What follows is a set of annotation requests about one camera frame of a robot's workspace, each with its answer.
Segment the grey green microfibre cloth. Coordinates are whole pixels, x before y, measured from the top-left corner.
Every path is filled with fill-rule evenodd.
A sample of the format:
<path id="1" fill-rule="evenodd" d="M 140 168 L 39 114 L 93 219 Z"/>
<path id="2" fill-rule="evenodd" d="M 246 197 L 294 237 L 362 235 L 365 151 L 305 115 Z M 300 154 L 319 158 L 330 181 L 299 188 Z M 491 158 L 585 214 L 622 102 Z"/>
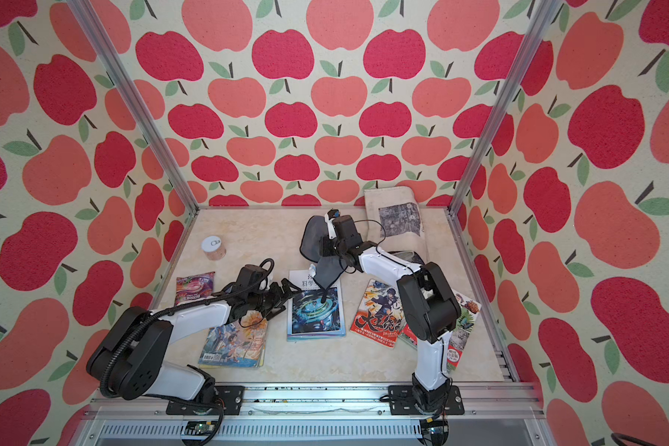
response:
<path id="1" fill-rule="evenodd" d="M 321 290 L 321 303 L 329 289 L 347 269 L 334 247 L 334 240 L 329 237 L 329 230 L 323 216 L 311 217 L 305 227 L 300 254 L 309 262 L 308 272 Z"/>

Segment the blue robot sunflower magazine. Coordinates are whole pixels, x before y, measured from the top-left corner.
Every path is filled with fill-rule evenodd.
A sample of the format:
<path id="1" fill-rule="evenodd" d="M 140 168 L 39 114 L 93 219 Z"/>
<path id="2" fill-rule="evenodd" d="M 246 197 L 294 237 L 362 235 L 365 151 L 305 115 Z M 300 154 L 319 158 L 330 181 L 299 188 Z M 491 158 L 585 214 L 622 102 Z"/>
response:
<path id="1" fill-rule="evenodd" d="M 268 321 L 257 311 L 208 330 L 198 364 L 203 367 L 258 368 L 264 364 Z"/>

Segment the white book with blue vortex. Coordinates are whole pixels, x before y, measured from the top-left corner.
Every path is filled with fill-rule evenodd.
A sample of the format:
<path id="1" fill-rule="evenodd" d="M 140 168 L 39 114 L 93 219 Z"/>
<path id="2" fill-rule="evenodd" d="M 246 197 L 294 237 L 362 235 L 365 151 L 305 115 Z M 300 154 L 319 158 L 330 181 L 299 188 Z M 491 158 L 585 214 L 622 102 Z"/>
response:
<path id="1" fill-rule="evenodd" d="M 288 342 L 346 335 L 340 280 L 323 293 L 304 269 L 290 271 L 288 279 L 301 290 L 288 302 Z"/>

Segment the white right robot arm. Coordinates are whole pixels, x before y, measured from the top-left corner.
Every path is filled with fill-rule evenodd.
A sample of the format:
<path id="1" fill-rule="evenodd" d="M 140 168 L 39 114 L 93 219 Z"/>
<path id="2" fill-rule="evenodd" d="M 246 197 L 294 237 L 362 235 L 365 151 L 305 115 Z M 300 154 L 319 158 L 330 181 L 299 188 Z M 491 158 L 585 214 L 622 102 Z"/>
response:
<path id="1" fill-rule="evenodd" d="M 324 236 L 316 245 L 323 260 L 332 256 L 340 269 L 353 267 L 384 284 L 398 288 L 406 323 L 417 338 L 417 366 L 413 374 L 413 398 L 423 414 L 439 414 L 449 397 L 447 349 L 461 307 L 442 269 L 434 262 L 407 262 L 379 249 L 373 243 Z"/>

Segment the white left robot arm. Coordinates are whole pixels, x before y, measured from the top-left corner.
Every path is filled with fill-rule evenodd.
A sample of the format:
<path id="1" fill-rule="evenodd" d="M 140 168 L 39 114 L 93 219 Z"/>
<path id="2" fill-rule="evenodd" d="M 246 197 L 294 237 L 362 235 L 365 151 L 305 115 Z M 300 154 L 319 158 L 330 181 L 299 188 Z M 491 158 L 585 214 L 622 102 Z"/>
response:
<path id="1" fill-rule="evenodd" d="M 241 321 L 248 312 L 267 321 L 286 310 L 302 289 L 289 280 L 271 282 L 274 261 L 241 268 L 236 281 L 196 300 L 153 312 L 126 310 L 96 347 L 85 370 L 103 397 L 132 401 L 149 397 L 199 409 L 222 405 L 215 379 L 196 366 L 165 360 L 169 346 L 202 330 Z"/>

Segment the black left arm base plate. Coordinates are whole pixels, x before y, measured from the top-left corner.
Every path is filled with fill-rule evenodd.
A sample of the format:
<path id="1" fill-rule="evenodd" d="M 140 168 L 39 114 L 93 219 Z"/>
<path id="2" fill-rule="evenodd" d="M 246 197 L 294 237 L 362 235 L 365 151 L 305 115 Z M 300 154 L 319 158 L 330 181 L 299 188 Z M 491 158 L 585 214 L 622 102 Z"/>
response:
<path id="1" fill-rule="evenodd" d="M 165 412 L 169 416 L 237 416 L 243 404 L 244 386 L 214 386 L 200 391 L 193 400 L 170 400 Z"/>

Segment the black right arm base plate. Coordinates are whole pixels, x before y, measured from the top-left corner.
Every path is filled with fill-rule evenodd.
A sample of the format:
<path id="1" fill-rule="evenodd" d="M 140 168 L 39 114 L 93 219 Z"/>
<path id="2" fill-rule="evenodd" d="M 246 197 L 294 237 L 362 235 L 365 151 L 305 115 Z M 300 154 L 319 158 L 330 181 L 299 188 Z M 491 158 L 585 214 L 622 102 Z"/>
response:
<path id="1" fill-rule="evenodd" d="M 462 416 L 466 412 L 459 387 L 451 383 L 444 383 L 436 390 L 392 385 L 380 401 L 390 406 L 393 416 Z"/>

